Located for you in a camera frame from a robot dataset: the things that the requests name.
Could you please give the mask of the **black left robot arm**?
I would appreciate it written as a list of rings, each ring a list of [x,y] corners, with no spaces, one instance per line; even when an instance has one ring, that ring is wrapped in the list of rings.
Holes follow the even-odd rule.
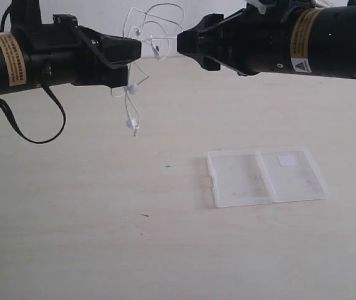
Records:
[[[81,26],[71,14],[42,23],[39,1],[12,1],[4,16],[11,28],[0,32],[0,95],[62,84],[123,87],[128,65],[141,57],[140,41]]]

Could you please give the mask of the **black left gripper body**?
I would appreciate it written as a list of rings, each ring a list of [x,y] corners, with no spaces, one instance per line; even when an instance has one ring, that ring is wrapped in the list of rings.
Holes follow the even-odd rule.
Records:
[[[10,86],[106,84],[105,34],[80,26],[71,14],[44,24],[39,1],[12,1],[9,17]]]

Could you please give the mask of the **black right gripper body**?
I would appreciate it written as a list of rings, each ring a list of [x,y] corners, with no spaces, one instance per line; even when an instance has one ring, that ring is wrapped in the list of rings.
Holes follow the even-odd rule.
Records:
[[[230,16],[226,23],[225,56],[210,56],[221,67],[240,76],[259,73],[291,73],[290,29],[293,25],[291,1],[258,1]]]

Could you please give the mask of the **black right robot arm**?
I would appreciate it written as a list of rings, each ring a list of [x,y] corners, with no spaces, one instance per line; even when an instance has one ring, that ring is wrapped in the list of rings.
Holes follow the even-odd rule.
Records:
[[[177,52],[202,69],[356,79],[356,1],[248,1],[208,14],[177,37]]]

